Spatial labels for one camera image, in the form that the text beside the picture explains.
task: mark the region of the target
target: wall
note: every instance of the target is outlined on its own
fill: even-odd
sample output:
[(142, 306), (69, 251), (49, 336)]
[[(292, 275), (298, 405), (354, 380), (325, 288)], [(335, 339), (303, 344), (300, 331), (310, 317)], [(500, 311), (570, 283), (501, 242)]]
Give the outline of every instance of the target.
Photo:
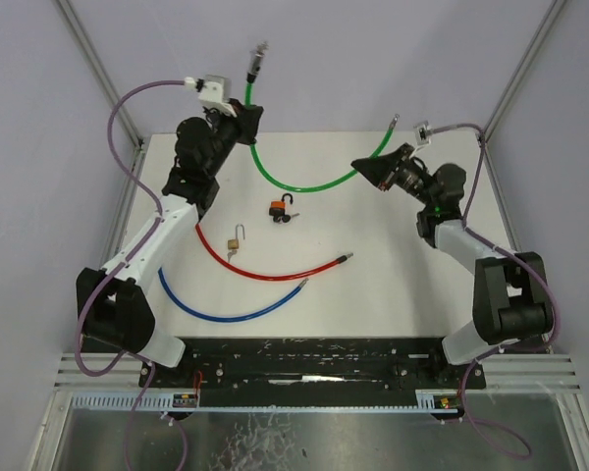
[[(218, 74), (242, 98), (249, 50), (263, 131), (381, 131), (424, 119), (486, 123), (551, 0), (73, 0), (120, 90)], [(153, 91), (128, 105), (144, 132), (200, 112)]]
[[(0, 2), (0, 470), (19, 470), (96, 266), (121, 174), (109, 107), (52, 2)], [(124, 155), (131, 150), (118, 137)]]
[(522, 248), (539, 251), (589, 405), (589, 0), (570, 2), (491, 145)]

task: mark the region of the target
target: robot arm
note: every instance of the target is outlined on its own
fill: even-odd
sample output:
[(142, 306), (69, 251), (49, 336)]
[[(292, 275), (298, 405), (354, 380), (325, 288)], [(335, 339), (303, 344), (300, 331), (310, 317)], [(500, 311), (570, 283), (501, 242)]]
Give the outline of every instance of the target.
[[(425, 207), (417, 213), (417, 231), (430, 246), (451, 255), (474, 276), (472, 321), (442, 340), (433, 361), (438, 369), (468, 363), (502, 343), (548, 333), (554, 326), (552, 306), (537, 282), (514, 261), (471, 236), (465, 229), (459, 202), (466, 172), (455, 164), (430, 175), (405, 143), (377, 159), (351, 165), (373, 185), (387, 191), (394, 184)], [(543, 261), (534, 252), (516, 253), (545, 280)], [(509, 295), (509, 287), (520, 289)]]
[(226, 78), (186, 78), (186, 86), (198, 91), (206, 118), (189, 118), (177, 128), (174, 165), (160, 198), (162, 213), (155, 211), (100, 270), (85, 268), (77, 278), (81, 312), (106, 274), (126, 263), (94, 300), (83, 334), (169, 368), (179, 364), (185, 345), (158, 329), (145, 294), (167, 254), (211, 207), (219, 189), (216, 175), (236, 143), (255, 142), (263, 112), (230, 99)]

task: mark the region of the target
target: black mounting plate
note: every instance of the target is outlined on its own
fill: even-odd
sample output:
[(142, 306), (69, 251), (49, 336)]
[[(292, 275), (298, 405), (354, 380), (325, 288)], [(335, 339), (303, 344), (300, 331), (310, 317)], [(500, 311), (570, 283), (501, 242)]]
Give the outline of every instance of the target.
[[(175, 369), (158, 366), (151, 387), (191, 389), (200, 370), (203, 407), (416, 405), (415, 390), (455, 390), (466, 369), (431, 373), (428, 354), (441, 338), (182, 340), (184, 359)], [(477, 371), (469, 389), (486, 387)]]

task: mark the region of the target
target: blue cable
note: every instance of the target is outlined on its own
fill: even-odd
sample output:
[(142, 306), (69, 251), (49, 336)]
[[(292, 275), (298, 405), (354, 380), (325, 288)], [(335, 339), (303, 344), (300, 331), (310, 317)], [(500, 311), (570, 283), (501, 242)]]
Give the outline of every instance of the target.
[(268, 307), (265, 307), (264, 309), (260, 309), (259, 311), (253, 312), (251, 314), (244, 314), (243, 316), (234, 316), (234, 317), (216, 317), (216, 316), (210, 316), (208, 314), (203, 314), (202, 312), (195, 311), (191, 307), (183, 304), (175, 296), (175, 294), (171, 290), (170, 286), (168, 285), (168, 282), (166, 281), (166, 277), (164, 277), (164, 271), (160, 268), (159, 272), (157, 272), (157, 273), (159, 274), (159, 281), (161, 282), (162, 288), (164, 289), (164, 291), (166, 291), (166, 294), (168, 294), (168, 297), (170, 297), (170, 299), (175, 304), (177, 304), (177, 307), (179, 307), (183, 311), (186, 311), (187, 314), (197, 317), (198, 319), (202, 319), (204, 321), (210, 321), (210, 322), (221, 322), (221, 323), (250, 321), (251, 319), (255, 319), (256, 317), (261, 317), (265, 314), (268, 314), (269, 312), (274, 311), (275, 309), (277, 309), (280, 306), (283, 306), (288, 301), (290, 301), (292, 298), (294, 298), (298, 294), (298, 292), (301, 291), (301, 289), (307, 283), (307, 278), (306, 278), (301, 283), (299, 283), (295, 289), (293, 289), (291, 292), (289, 292), (286, 296), (284, 296), (279, 301), (275, 302), (274, 304), (271, 304)]

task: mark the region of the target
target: red cable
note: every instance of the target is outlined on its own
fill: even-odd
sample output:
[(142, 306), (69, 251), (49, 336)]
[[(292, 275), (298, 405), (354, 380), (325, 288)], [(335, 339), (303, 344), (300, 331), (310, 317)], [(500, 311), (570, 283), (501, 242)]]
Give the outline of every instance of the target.
[(198, 395), (200, 392), (200, 385), (203, 383), (203, 372), (196, 370), (194, 372), (194, 393)]
[(253, 278), (254, 280), (262, 280), (264, 282), (286, 282), (289, 280), (298, 280), (300, 278), (311, 277), (312, 275), (316, 275), (317, 273), (324, 272), (325, 270), (328, 270), (332, 267), (340, 265), (343, 262), (346, 262), (353, 255), (352, 253), (350, 253), (348, 255), (341, 255), (336, 260), (326, 263), (325, 265), (321, 265), (320, 267), (313, 268), (312, 270), (307, 270), (305, 272), (294, 273), (292, 275), (278, 275), (278, 276), (260, 275), (258, 273), (251, 273), (251, 272), (248, 272), (247, 270), (243, 270), (241, 268), (235, 267), (231, 263), (228, 263), (225, 260), (223, 260), (220, 257), (220, 255), (218, 255), (214, 251), (214, 249), (211, 247), (211, 245), (209, 244), (209, 242), (205, 238), (205, 235), (203, 234), (203, 231), (201, 230), (200, 225), (197, 224), (195, 228), (196, 228), (196, 233), (198, 234), (198, 238), (200, 238), (200, 241), (203, 243), (203, 246), (207, 249), (207, 251), (214, 258), (214, 260), (216, 260), (218, 263), (220, 263), (223, 267), (227, 268), (228, 270), (231, 270), (232, 272), (242, 275), (243, 277)]

